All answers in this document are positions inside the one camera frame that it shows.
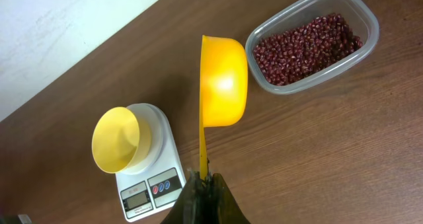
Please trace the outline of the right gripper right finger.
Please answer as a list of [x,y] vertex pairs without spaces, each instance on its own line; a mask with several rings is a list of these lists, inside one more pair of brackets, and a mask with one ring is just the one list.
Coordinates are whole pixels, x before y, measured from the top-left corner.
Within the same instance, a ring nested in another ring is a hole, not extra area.
[[220,173],[208,176],[206,223],[250,224]]

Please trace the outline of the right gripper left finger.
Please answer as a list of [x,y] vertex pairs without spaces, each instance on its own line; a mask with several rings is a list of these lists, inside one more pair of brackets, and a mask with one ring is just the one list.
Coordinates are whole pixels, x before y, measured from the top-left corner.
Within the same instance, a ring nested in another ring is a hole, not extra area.
[[206,187],[200,178],[200,173],[191,171],[187,183],[161,224],[203,223],[205,191]]

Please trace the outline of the yellow plastic measuring scoop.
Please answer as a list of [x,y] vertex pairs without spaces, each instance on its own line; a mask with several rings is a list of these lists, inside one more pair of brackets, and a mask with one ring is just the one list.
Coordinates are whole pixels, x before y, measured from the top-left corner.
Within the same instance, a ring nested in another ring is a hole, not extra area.
[[202,36],[200,53],[200,178],[209,174],[205,128],[232,126],[245,112],[248,63],[244,47],[231,38]]

